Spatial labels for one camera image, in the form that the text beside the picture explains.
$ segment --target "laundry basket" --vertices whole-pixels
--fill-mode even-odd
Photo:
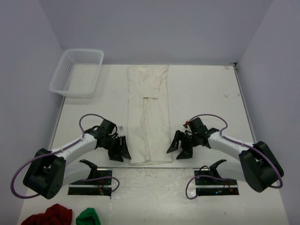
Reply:
[[[92,98],[104,53],[94,49],[66,50],[54,72],[49,89],[66,97]]]

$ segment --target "gray wall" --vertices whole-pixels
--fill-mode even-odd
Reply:
[[[62,49],[37,0],[0,1],[0,224],[17,223],[23,201],[10,179],[47,148],[61,97],[48,90]],[[26,194],[20,175],[16,189]]]
[[[280,193],[291,224],[299,224],[300,1],[274,0],[238,63],[258,140],[284,171]]]
[[[40,0],[63,49],[103,63],[237,62],[272,0]]]

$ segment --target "cable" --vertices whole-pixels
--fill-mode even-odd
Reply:
[[[227,181],[228,187],[229,187],[229,191],[233,191],[233,189],[230,187],[230,180]]]
[[[200,177],[206,177],[206,178],[211,178],[211,179],[215,179],[215,180],[220,180],[220,181],[225,181],[225,180],[229,180],[229,179],[223,179],[223,178],[218,178],[218,177],[213,177],[213,176],[209,176],[209,175],[198,175],[198,176],[194,176],[192,179],[190,179],[187,183],[187,186],[186,186],[186,197],[189,199],[189,200],[193,200],[195,199],[196,197],[198,197],[198,195],[195,195],[193,197],[189,197],[188,196],[188,186],[190,185],[190,183],[197,179],[197,178],[200,178]]]
[[[48,153],[48,154],[44,154],[44,155],[41,155],[41,156],[34,157],[34,158],[28,160],[28,161],[27,161],[26,163],[24,163],[22,166],[20,166],[20,168],[14,173],[14,175],[13,175],[13,177],[12,177],[12,179],[11,179],[11,182],[10,182],[10,190],[11,190],[11,192],[13,193],[14,196],[16,196],[16,197],[18,197],[18,198],[21,198],[21,199],[30,199],[30,198],[34,198],[34,197],[39,196],[39,194],[31,195],[31,196],[23,196],[23,195],[18,194],[18,193],[15,191],[15,187],[14,187],[16,177],[17,177],[18,174],[21,172],[21,170],[24,169],[25,166],[27,166],[28,164],[30,164],[30,163],[32,163],[32,162],[38,160],[38,159],[45,158],[45,157],[48,157],[48,156],[52,156],[52,155],[55,155],[55,154],[60,153],[60,152],[62,152],[62,151],[65,151],[65,150],[67,150],[67,149],[73,147],[74,145],[78,144],[79,142],[81,142],[82,139],[84,138],[84,129],[83,129],[83,127],[82,127],[81,122],[82,122],[83,118],[84,118],[84,117],[87,117],[87,116],[97,116],[97,117],[100,117],[100,118],[102,118],[102,119],[105,120],[104,117],[102,117],[102,116],[100,116],[100,115],[97,115],[97,114],[93,114],[93,113],[89,113],[89,114],[83,115],[83,116],[79,119],[79,128],[80,128],[80,130],[81,130],[81,132],[82,132],[81,138],[79,138],[78,140],[76,140],[76,141],[74,141],[73,143],[69,144],[68,146],[64,147],[62,150],[58,150],[58,151],[55,151],[55,152],[51,152],[51,153]],[[109,177],[109,178],[114,179],[114,180],[116,180],[116,181],[118,182],[118,186],[113,190],[113,191],[115,191],[115,190],[119,187],[120,182],[119,182],[119,180],[116,179],[115,177]]]
[[[275,172],[275,174],[276,174],[276,176],[277,176],[277,178],[278,178],[278,180],[279,180],[279,185],[278,185],[278,186],[270,186],[270,188],[276,188],[276,189],[282,188],[282,186],[283,186],[282,178],[281,178],[281,176],[280,176],[280,174],[279,174],[277,168],[276,168],[276,167],[274,166],[274,164],[268,159],[268,157],[266,157],[264,154],[262,154],[259,150],[257,150],[257,149],[254,148],[253,146],[250,146],[250,145],[247,145],[247,144],[243,144],[243,143],[241,143],[241,142],[238,142],[238,141],[236,141],[236,140],[233,140],[233,139],[231,139],[231,138],[229,138],[229,137],[224,136],[224,135],[223,135],[223,131],[224,131],[225,129],[228,128],[228,123],[227,123],[222,117],[220,117],[220,116],[217,116],[217,115],[214,115],[214,114],[199,114],[199,115],[196,115],[196,116],[192,117],[192,118],[189,120],[189,122],[190,122],[191,120],[197,118],[197,117],[200,117],[200,116],[213,116],[213,117],[217,117],[217,118],[219,118],[220,120],[222,120],[222,121],[225,123],[225,127],[223,127],[223,128],[220,130],[220,135],[221,135],[221,137],[224,138],[225,140],[229,141],[229,142],[234,143],[234,144],[238,144],[238,145],[241,145],[241,146],[245,146],[245,147],[247,147],[247,148],[249,148],[249,149],[255,151],[257,154],[259,154],[259,155],[260,155],[264,160],[266,160],[267,163],[271,166],[271,168],[274,170],[274,172]],[[186,186],[186,197],[187,197],[188,199],[190,199],[190,200],[195,199],[198,195],[195,195],[195,196],[192,197],[192,198],[188,197],[188,186],[189,186],[189,184],[190,184],[194,179],[196,179],[196,178],[198,178],[198,177],[209,177],[209,178],[212,178],[212,179],[215,179],[215,180],[228,180],[228,179],[222,179],[222,178],[217,178],[217,177],[212,177],[212,176],[207,176],[207,175],[198,175],[198,176],[193,177],[192,179],[189,180],[189,182],[187,183],[187,186]]]
[[[102,179],[113,179],[113,180],[117,181],[118,185],[117,185],[117,187],[114,190],[112,190],[112,192],[116,191],[119,188],[119,186],[120,186],[120,181],[117,178],[112,177],[112,176],[98,177],[98,178],[93,178],[93,179],[88,179],[88,180],[82,180],[82,181],[97,181],[97,180],[102,180]]]
[[[207,168],[207,169],[209,169],[209,167],[208,166],[206,166],[206,165],[204,165],[204,166],[202,166],[199,170],[202,170],[203,168]]]
[[[97,181],[97,188],[98,188],[98,190],[99,190],[99,193],[102,195],[103,192],[102,192],[101,188],[99,187],[99,180]]]

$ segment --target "folded white shirt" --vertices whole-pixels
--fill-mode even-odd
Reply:
[[[171,163],[168,66],[134,66],[128,69],[127,145],[131,165]]]

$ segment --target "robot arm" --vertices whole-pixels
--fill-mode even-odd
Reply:
[[[62,186],[82,179],[92,179],[97,166],[87,160],[69,165],[83,154],[98,147],[108,150],[111,160],[123,162],[123,157],[131,159],[126,145],[125,136],[119,137],[115,132],[116,125],[108,120],[103,120],[100,126],[86,130],[84,136],[60,148],[48,151],[40,149],[36,157],[45,156],[34,160],[23,179],[23,184],[46,199],[53,198]]]
[[[167,151],[167,153],[170,153],[177,150],[179,141],[181,141],[182,152],[177,156],[177,159],[192,158],[193,147],[198,145],[222,151],[234,157],[240,163],[220,160],[213,164],[213,167],[210,167],[213,176],[245,180],[257,192],[262,192],[267,187],[271,187],[278,180],[276,172],[279,173],[280,177],[283,177],[283,169],[264,142],[248,143],[227,135],[224,136],[218,129],[207,129],[200,118],[188,121],[184,126],[186,128],[189,126],[191,132],[176,131],[172,144]]]

